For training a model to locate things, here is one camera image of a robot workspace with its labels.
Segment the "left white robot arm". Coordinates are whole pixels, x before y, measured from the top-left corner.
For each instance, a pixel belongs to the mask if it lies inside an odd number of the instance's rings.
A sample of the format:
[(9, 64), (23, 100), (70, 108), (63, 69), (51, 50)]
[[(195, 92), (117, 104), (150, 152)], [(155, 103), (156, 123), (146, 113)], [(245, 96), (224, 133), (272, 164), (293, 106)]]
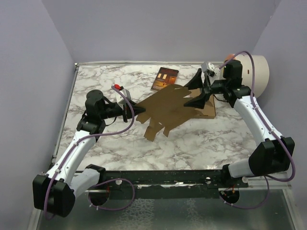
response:
[(76, 198), (87, 189), (101, 189), (114, 182), (114, 179), (106, 178), (105, 168), (92, 164), (78, 176), (75, 175), (87, 152), (100, 137), (106, 136), (106, 119), (121, 116), (124, 122), (134, 122), (135, 116), (146, 111), (131, 100), (127, 89), (118, 85), (112, 86), (112, 89), (117, 93), (115, 103), (109, 101), (100, 90), (87, 93), (86, 110), (69, 147), (52, 168), (34, 178), (34, 206), (42, 210), (47, 219), (68, 216)]

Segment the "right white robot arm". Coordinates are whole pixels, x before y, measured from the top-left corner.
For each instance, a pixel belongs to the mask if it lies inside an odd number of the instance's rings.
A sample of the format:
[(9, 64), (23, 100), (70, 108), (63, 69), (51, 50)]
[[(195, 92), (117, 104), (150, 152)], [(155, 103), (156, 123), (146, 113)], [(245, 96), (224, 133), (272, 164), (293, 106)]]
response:
[(210, 96), (223, 95), (245, 121), (257, 148), (248, 159), (223, 166), (221, 184), (232, 187), (240, 177), (271, 176), (285, 172), (293, 163), (295, 142), (274, 128), (260, 109), (250, 87), (242, 83), (243, 66), (238, 60), (230, 60), (224, 67), (223, 79), (210, 82), (220, 68), (204, 62), (195, 76), (185, 85), (189, 90), (199, 89), (200, 95), (184, 104), (185, 107), (203, 109)]

